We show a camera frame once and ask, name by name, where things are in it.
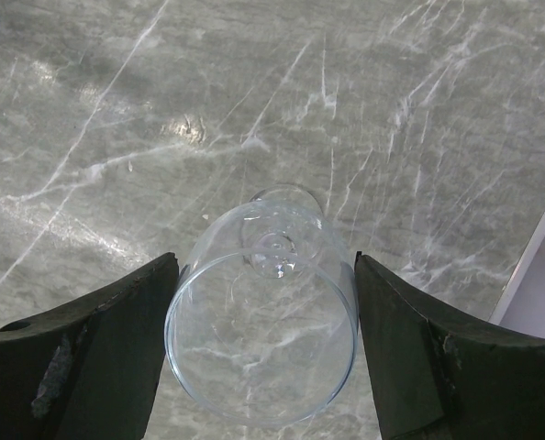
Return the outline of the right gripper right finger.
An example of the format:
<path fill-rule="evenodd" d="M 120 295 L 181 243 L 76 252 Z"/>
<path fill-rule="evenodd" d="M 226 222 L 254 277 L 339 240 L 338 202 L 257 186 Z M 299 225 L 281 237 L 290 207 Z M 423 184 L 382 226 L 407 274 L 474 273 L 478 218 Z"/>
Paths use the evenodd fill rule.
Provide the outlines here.
<path fill-rule="evenodd" d="M 476 318 L 358 254 L 362 341 L 384 439 L 545 439 L 545 339 Z"/>

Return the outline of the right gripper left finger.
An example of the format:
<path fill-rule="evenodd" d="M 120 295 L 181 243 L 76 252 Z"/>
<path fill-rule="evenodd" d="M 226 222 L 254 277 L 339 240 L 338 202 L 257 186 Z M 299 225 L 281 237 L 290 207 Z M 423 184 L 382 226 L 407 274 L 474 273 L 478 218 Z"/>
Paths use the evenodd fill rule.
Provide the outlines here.
<path fill-rule="evenodd" d="M 165 253 L 101 289 L 0 328 L 0 439 L 140 439 L 179 277 Z"/>

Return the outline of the clear wine glass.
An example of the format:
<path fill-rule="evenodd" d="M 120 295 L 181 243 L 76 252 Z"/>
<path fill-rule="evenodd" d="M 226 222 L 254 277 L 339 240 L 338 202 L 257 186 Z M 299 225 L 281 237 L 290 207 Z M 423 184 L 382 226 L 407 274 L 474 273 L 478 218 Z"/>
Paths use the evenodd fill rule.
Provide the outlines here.
<path fill-rule="evenodd" d="M 340 234 L 310 191 L 276 184 L 197 239 L 166 315 L 166 357 L 210 412 L 281 427 L 320 413 L 345 386 L 358 311 Z"/>

